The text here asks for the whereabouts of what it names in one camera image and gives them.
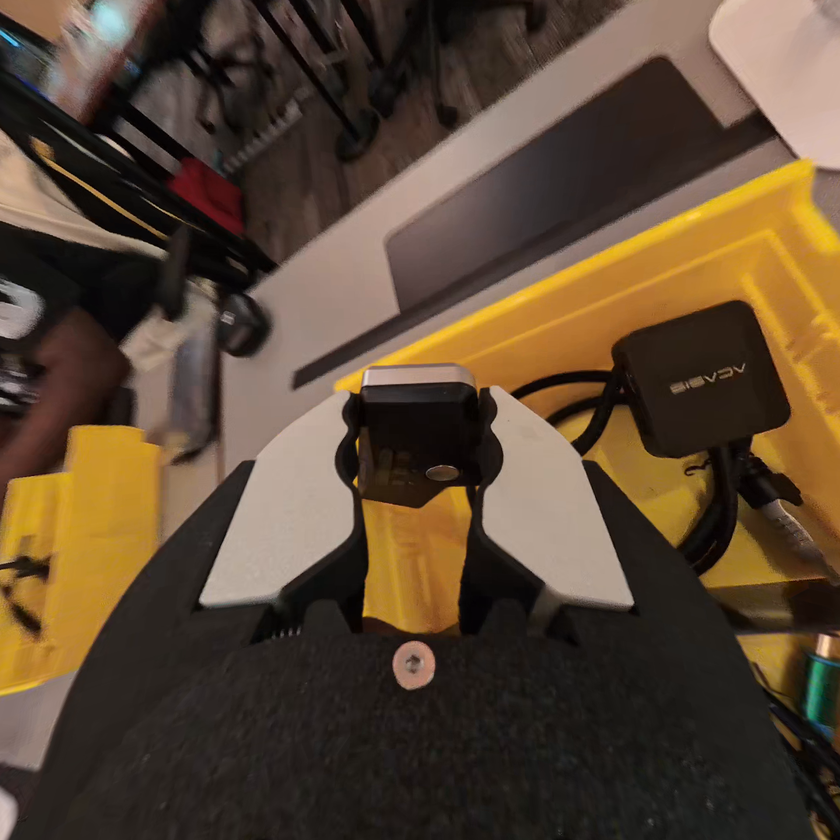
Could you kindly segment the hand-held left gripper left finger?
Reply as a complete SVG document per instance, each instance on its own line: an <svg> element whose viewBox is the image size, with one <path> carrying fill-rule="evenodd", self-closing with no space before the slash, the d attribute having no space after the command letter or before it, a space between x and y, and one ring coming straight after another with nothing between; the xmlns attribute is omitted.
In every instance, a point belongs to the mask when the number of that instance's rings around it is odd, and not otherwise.
<svg viewBox="0 0 840 840"><path fill-rule="evenodd" d="M356 486L359 398L336 392L255 459L199 596L207 609L269 606L288 627L334 601L361 622L365 528Z"/></svg>

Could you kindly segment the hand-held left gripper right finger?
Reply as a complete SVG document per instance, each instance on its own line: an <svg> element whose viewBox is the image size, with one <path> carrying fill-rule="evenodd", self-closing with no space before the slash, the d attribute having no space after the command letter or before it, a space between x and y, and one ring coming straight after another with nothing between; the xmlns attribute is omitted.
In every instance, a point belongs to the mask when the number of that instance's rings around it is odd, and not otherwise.
<svg viewBox="0 0 840 840"><path fill-rule="evenodd" d="M581 456L497 385L479 393L480 481L458 594L458 628L477 635L512 601L544 634L567 607L614 613L634 595Z"/></svg>

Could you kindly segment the black adapter with silver end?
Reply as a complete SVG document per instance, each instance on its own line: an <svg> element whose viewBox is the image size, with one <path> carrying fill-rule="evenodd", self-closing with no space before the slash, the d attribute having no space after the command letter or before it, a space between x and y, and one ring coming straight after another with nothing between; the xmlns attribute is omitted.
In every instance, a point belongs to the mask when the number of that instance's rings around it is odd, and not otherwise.
<svg viewBox="0 0 840 840"><path fill-rule="evenodd" d="M423 508L480 483L479 391L455 364L376 365L362 377L358 488L363 499Z"/></svg>

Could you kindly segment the large yellow plastic bin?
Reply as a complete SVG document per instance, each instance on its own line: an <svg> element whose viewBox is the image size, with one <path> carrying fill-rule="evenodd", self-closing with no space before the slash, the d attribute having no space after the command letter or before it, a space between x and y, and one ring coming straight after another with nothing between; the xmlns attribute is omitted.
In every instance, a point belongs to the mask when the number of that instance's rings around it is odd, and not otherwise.
<svg viewBox="0 0 840 840"><path fill-rule="evenodd" d="M838 571L838 233L817 208L816 170L799 161L762 175L601 254L489 306L375 364L456 362L479 387L510 392L546 375L609 370L616 341L636 329L729 300L754 310L791 405L781 429L754 452L797 485L801 522ZM673 544L707 497L704 456L674 461L644 452L630 412L618 408L590 454ZM456 624L456 572L463 560L465 492L448 490L430 513L385 512L364 503L372 526L364 617L410 633ZM733 543L702 577L730 608L770 606L805 626L802 612L838 587L790 552L758 511L741 505ZM791 700L806 681L817 631L741 636L769 687Z"/></svg>

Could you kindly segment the black hdmi cable green plugs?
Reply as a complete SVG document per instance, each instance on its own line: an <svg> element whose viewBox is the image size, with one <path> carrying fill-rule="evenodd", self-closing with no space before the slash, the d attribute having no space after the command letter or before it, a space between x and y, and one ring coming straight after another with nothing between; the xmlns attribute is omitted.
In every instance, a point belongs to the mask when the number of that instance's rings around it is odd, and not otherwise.
<svg viewBox="0 0 840 840"><path fill-rule="evenodd" d="M819 633L802 666L794 696L772 686L758 660L751 662L815 837L838 839L838 630Z"/></svg>

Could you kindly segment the person's right forearm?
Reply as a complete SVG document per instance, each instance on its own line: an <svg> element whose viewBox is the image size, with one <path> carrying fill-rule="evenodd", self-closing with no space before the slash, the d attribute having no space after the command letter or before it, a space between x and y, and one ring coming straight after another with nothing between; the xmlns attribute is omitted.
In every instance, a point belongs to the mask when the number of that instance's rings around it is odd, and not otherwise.
<svg viewBox="0 0 840 840"><path fill-rule="evenodd" d="M129 360L106 330L75 308L41 340L38 400L2 443L1 488L40 476L63 461L73 427L93 424L130 374Z"/></svg>

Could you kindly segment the small yellow plastic bin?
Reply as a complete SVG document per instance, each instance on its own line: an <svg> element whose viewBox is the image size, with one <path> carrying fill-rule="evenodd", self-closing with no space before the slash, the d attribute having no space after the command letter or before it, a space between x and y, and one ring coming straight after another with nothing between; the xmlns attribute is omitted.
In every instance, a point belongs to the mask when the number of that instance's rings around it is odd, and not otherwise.
<svg viewBox="0 0 840 840"><path fill-rule="evenodd" d="M68 675L158 549L161 449L131 426L70 431L63 470L7 488L1 695Z"/></svg>

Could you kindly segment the black round caster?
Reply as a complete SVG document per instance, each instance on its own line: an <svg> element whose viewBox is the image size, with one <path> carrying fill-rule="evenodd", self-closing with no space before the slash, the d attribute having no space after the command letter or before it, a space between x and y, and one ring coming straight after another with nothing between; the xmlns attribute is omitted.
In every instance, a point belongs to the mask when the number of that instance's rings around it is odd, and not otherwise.
<svg viewBox="0 0 840 840"><path fill-rule="evenodd" d="M268 312L251 296L233 292L220 304L217 344L230 357L254 356L266 344L271 330Z"/></svg>

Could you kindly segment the black square adapter box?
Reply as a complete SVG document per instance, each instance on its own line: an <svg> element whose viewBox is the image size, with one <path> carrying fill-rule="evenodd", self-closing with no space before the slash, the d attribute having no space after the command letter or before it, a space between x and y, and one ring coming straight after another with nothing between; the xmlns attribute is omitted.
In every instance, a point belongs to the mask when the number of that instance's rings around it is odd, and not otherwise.
<svg viewBox="0 0 840 840"><path fill-rule="evenodd" d="M786 425L791 405L744 301L635 330L612 361L646 451L682 459Z"/></svg>

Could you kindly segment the dark desk mat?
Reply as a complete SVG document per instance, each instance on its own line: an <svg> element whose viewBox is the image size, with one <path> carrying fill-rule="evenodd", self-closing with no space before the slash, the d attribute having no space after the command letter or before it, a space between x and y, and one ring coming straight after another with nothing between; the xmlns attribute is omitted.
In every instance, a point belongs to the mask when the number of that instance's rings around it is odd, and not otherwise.
<svg viewBox="0 0 840 840"><path fill-rule="evenodd" d="M670 60L647 61L385 241L400 313L584 222L722 131Z"/></svg>

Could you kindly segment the red cloth item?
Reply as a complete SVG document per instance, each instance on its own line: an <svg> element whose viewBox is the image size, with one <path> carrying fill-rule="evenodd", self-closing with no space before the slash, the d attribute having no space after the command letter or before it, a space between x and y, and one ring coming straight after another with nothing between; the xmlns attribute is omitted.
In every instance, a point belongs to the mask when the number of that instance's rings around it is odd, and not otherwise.
<svg viewBox="0 0 840 840"><path fill-rule="evenodd" d="M167 181L171 192L233 235L245 232L244 196L238 186L203 161L187 156Z"/></svg>

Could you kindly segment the black metal rack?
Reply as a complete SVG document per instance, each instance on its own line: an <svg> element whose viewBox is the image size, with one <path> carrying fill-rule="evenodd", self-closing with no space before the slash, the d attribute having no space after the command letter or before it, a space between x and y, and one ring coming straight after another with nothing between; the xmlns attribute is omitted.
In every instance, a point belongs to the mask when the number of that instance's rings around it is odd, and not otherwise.
<svg viewBox="0 0 840 840"><path fill-rule="evenodd" d="M277 267L250 239L176 195L120 149L2 70L2 224L163 258L188 231L199 275L246 290Z"/></svg>

